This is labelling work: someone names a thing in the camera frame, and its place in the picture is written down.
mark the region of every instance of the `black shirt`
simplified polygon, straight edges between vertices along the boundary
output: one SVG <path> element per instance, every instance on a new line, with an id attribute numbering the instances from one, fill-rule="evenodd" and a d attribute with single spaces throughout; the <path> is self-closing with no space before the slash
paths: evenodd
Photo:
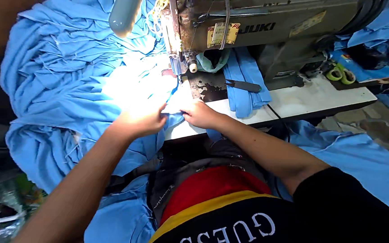
<path id="1" fill-rule="evenodd" d="M 389 242 L 389 207 L 338 168 L 304 180 L 294 203 L 251 191 L 217 202 L 169 218 L 150 242 Z"/>

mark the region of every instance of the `scissors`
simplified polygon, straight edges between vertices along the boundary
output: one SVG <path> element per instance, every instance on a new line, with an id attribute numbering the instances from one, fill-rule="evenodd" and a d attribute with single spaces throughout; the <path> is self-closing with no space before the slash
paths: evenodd
<path id="1" fill-rule="evenodd" d="M 226 80 L 230 82 L 230 83 L 226 83 L 226 85 L 229 85 L 236 89 L 246 90 L 253 93 L 259 93 L 262 90 L 262 87 L 258 84 L 236 81 L 231 79 L 226 79 Z"/>

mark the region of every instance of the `forearm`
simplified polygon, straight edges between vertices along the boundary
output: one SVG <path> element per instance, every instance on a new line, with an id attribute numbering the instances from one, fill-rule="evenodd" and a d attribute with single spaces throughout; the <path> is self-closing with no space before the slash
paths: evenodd
<path id="1" fill-rule="evenodd" d="M 132 142 L 112 127 L 100 137 L 25 225 L 14 242 L 72 242 L 83 237 L 105 186 Z"/>
<path id="2" fill-rule="evenodd" d="M 222 115 L 216 130 L 243 149 L 262 168 L 279 177 L 293 194 L 307 177 L 329 166 L 308 152 Z"/>

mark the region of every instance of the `yellow stripe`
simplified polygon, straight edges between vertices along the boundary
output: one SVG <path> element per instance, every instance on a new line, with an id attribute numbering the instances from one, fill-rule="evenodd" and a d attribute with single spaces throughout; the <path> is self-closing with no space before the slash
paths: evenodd
<path id="1" fill-rule="evenodd" d="M 183 224 L 196 216 L 214 211 L 226 205 L 230 205 L 234 202 L 239 202 L 242 200 L 257 198 L 257 197 L 277 198 L 269 194 L 258 194 L 253 191 L 239 191 L 218 198 L 214 198 L 205 202 L 201 202 L 192 207 L 184 209 L 183 211 L 168 218 L 164 222 L 164 224 L 154 233 L 149 243 L 154 242 L 163 234 L 169 232 L 170 230 L 174 229 L 178 225 Z"/>

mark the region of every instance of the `metal machine body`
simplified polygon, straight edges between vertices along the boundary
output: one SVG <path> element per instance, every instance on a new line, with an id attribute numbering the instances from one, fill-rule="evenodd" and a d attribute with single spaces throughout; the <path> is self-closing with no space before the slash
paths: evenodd
<path id="1" fill-rule="evenodd" d="M 239 23 L 240 29 L 235 43 L 224 48 L 250 46 L 268 89 L 294 86 L 304 65 L 325 59 L 320 54 L 324 40 L 332 43 L 334 34 L 351 25 L 361 8 L 374 1 L 229 0 L 229 23 Z M 207 47 L 208 28 L 225 21 L 225 0 L 170 0 L 161 25 L 176 75 L 185 74 L 197 54 L 220 48 Z"/>

